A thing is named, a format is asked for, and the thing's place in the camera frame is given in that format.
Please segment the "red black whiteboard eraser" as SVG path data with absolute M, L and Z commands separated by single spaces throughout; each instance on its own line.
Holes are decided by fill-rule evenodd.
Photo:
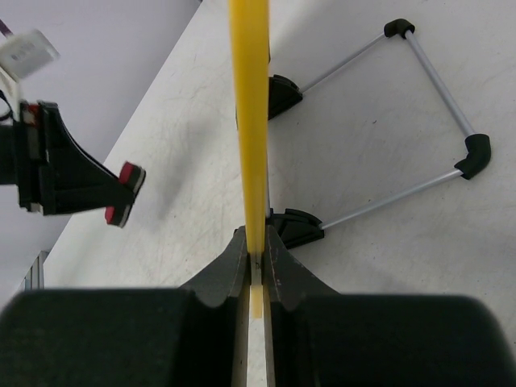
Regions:
M 129 219 L 140 189 L 145 181 L 146 172 L 136 164 L 126 162 L 120 172 L 119 182 L 132 193 L 132 199 L 127 204 L 108 206 L 105 210 L 105 220 L 110 226 L 123 228 Z

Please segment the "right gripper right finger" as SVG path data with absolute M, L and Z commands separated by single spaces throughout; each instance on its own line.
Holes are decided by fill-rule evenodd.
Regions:
M 474 298 L 342 294 L 268 227 L 264 324 L 270 386 L 512 386 L 515 359 Z

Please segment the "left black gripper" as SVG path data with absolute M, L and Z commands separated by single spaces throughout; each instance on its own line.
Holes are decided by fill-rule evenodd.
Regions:
M 55 102 L 22 100 L 1 115 L 1 184 L 16 187 L 20 208 L 41 214 L 135 202 L 132 189 L 73 139 Z

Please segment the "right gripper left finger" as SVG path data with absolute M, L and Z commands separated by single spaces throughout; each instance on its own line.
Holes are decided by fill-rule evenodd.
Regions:
M 4 386 L 244 386 L 244 229 L 177 288 L 46 289 L 1 315 Z

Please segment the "yellow framed whiteboard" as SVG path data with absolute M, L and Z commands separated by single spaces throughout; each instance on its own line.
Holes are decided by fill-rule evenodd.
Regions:
M 261 318 L 267 181 L 268 2 L 229 1 L 228 9 L 245 231 L 251 261 L 251 313 L 253 318 Z

